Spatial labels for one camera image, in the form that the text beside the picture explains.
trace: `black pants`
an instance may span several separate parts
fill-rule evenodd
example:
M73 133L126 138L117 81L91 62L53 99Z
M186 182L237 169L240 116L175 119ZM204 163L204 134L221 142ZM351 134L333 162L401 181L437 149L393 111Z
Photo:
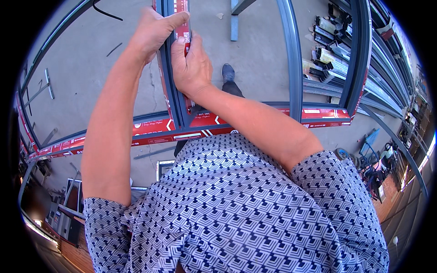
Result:
M235 82L225 82L223 84L222 90L231 95L244 98L243 93L241 92L240 88L238 88ZM176 157L177 154L182 150L187 141L188 140L181 140L177 142L176 148L174 150L174 157Z

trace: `black cable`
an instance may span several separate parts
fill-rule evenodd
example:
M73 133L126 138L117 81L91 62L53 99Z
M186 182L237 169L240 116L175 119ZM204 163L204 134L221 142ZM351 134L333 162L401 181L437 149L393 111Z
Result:
M100 12L101 14L104 14L104 15L107 15L107 16L109 16L109 17L112 17L112 18L118 19L118 20L120 20L120 21L123 21L123 19L121 19L120 17L117 17L117 16L114 16L114 15L112 15L112 14L106 13L106 12L104 12L103 10L99 10L99 9L94 5L95 1L96 1L96 0L93 0L93 8L94 8L95 10L97 10L97 11Z

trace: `concrete floor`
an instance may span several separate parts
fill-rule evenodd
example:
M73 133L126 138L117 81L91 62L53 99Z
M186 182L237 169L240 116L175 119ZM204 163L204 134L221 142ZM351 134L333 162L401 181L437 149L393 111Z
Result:
M29 53L29 65L39 47L62 17L77 4L78 0L68 0L48 21ZM302 56L310 59L314 43L305 38L308 27L316 15L326 16L328 0L298 1L293 5L298 21ZM29 83L29 96L39 89L39 81L44 79L44 69L49 69L55 99L48 91L42 92L32 101L31 123L35 122L35 133L40 142L55 127L58 133L52 140L87 128L88 120L106 76L118 56L126 47L133 34L140 8L150 1L131 0L122 2L105 0L97 6L123 21L104 16L93 8L78 17L56 40L42 59ZM239 40L230 41L230 0L216 0L205 5L201 0L190 0L191 28L197 30L204 39L206 52L212 60L213 83L221 88L221 66L228 62L236 71L236 83L247 98L259 101L288 101L288 68L284 33L276 1L257 0L239 16ZM220 20L216 14L223 13ZM123 44L106 55L120 42ZM326 102L326 97L304 94L305 101ZM142 74L135 103L135 115L165 110L165 101L156 60L148 65ZM385 114L384 121L397 131L399 119ZM338 147L357 154L364 134L378 128L370 117L357 114L351 126L317 128L312 131L319 137L324 148ZM381 149L390 137L381 132L375 148ZM174 146L176 143L145 145L131 148L131 178L134 186L148 186L156 180L156 162L174 159L173 151L149 158L132 158ZM55 158L51 160L52 175L46 186L61 189L67 178L74 177L72 162L80 168L81 155Z

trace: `forearm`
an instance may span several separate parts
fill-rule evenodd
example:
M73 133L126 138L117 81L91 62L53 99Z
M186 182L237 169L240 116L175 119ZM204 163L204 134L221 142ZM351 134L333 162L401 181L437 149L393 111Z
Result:
M82 157L83 195L130 205L132 119L144 60L127 48L108 74L90 118Z
M286 172L305 157L323 149L309 129L263 103L233 96L214 86L200 92L195 101L277 160Z

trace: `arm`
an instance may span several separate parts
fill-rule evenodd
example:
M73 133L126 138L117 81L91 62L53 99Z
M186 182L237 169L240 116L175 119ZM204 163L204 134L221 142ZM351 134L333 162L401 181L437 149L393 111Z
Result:
M212 65L193 31L190 52L184 56L183 41L172 45L176 87L242 133L255 146L277 160L287 173L305 157L323 149L307 128L277 109L233 96L212 85Z
M187 12L163 18L151 7L144 9L135 34L109 72L91 114L81 164L84 198L131 204L130 149L139 78L173 29L188 18Z

